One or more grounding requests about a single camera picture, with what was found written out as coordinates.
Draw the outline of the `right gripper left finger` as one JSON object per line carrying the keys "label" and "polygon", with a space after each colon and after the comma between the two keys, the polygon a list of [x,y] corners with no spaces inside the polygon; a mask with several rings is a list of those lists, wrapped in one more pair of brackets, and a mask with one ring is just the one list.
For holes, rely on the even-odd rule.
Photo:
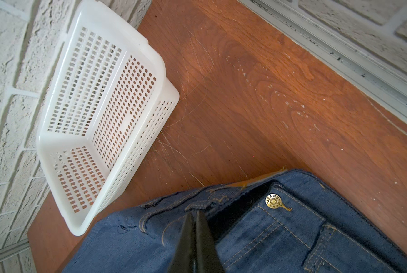
{"label": "right gripper left finger", "polygon": [[195,222],[191,213],[185,217],[181,235],[171,260],[169,273],[193,273],[195,262]]}

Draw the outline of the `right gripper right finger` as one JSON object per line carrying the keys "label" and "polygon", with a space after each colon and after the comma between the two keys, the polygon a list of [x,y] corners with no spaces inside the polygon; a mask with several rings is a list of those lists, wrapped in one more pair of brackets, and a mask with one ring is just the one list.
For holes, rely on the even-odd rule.
{"label": "right gripper right finger", "polygon": [[195,223],[196,267],[198,273],[224,273],[205,214],[197,212]]}

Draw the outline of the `dark blue denim trousers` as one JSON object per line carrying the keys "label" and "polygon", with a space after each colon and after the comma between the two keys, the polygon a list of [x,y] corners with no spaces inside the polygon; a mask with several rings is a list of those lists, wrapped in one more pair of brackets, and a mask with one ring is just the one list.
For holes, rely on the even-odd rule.
{"label": "dark blue denim trousers", "polygon": [[227,273],[407,273],[407,255],[313,174],[174,193],[97,222],[66,273],[165,273],[186,222],[203,214]]}

